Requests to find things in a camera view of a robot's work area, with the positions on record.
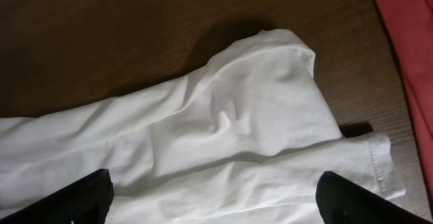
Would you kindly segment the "white robot print t-shirt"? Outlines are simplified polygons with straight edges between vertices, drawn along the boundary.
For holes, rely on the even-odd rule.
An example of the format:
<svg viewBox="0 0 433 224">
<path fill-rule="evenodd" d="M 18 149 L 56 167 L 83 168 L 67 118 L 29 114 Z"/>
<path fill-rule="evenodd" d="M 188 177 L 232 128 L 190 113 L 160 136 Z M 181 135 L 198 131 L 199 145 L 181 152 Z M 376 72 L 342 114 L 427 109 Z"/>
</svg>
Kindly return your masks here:
<svg viewBox="0 0 433 224">
<path fill-rule="evenodd" d="M 236 41 L 202 68 L 122 97 L 1 120 L 1 215 L 108 169 L 108 223 L 320 223 L 333 171 L 405 194 L 385 134 L 345 138 L 293 32 Z"/>
</svg>

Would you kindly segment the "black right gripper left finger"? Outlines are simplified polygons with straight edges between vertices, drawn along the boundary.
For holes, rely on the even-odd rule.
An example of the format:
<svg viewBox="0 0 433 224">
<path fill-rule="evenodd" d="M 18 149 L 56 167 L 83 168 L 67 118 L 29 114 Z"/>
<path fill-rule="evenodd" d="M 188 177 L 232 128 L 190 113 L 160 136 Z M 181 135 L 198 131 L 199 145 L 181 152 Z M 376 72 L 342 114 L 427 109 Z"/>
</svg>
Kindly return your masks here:
<svg viewBox="0 0 433 224">
<path fill-rule="evenodd" d="M 99 169 L 1 219 L 1 224 L 104 224 L 114 199 L 109 170 Z"/>
</svg>

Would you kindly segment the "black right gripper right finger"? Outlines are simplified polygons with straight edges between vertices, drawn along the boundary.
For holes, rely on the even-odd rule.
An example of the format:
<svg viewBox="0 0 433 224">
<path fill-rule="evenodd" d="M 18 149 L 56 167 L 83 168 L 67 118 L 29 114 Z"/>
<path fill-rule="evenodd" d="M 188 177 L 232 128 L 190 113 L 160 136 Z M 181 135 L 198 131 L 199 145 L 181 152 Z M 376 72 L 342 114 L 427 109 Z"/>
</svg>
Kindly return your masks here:
<svg viewBox="0 0 433 224">
<path fill-rule="evenodd" d="M 331 171 L 315 199 L 325 224 L 432 224 Z"/>
</svg>

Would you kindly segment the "red t-shirt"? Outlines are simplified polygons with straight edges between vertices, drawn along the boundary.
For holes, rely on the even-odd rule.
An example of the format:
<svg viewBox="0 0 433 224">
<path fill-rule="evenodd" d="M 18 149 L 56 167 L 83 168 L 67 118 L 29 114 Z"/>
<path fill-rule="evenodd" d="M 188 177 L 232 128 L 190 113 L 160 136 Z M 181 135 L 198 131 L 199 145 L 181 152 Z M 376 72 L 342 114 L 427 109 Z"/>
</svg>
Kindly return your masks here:
<svg viewBox="0 0 433 224">
<path fill-rule="evenodd" d="M 421 164 L 432 194 L 432 0 L 375 0 L 405 85 Z"/>
</svg>

